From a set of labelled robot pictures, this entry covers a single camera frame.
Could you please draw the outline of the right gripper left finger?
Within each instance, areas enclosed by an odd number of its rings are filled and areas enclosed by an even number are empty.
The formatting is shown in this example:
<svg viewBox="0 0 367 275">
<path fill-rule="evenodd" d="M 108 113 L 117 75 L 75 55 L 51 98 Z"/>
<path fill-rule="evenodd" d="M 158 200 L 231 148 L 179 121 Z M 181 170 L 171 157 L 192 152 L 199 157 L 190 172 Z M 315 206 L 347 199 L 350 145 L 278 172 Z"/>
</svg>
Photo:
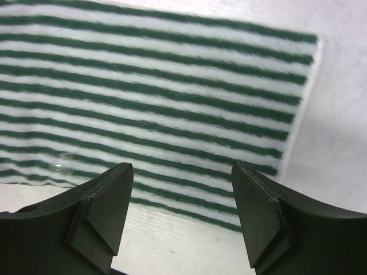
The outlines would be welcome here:
<svg viewBox="0 0 367 275">
<path fill-rule="evenodd" d="M 134 181 L 119 163 L 88 182 L 1 213 L 2 274 L 117 274 Z"/>
</svg>

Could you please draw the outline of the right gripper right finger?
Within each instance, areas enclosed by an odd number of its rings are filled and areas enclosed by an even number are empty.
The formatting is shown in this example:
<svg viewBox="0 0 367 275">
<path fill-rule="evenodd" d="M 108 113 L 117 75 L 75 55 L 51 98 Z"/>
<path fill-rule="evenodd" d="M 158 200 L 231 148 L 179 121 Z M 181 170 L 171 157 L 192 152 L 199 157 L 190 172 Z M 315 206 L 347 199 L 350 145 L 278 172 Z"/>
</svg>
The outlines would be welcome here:
<svg viewBox="0 0 367 275">
<path fill-rule="evenodd" d="M 365 274 L 366 214 L 307 197 L 236 163 L 232 186 L 256 274 Z"/>
</svg>

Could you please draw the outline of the green white striped towel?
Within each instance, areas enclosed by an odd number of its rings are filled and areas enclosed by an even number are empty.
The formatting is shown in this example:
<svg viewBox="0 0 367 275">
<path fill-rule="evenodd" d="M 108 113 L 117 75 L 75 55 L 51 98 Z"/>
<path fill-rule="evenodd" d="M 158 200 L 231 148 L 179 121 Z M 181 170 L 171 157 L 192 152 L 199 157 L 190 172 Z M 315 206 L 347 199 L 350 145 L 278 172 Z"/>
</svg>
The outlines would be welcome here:
<svg viewBox="0 0 367 275">
<path fill-rule="evenodd" d="M 240 231 L 235 162 L 276 178 L 314 33 L 98 1 L 1 2 L 1 182 L 75 187 L 117 163 L 132 201 Z"/>
</svg>

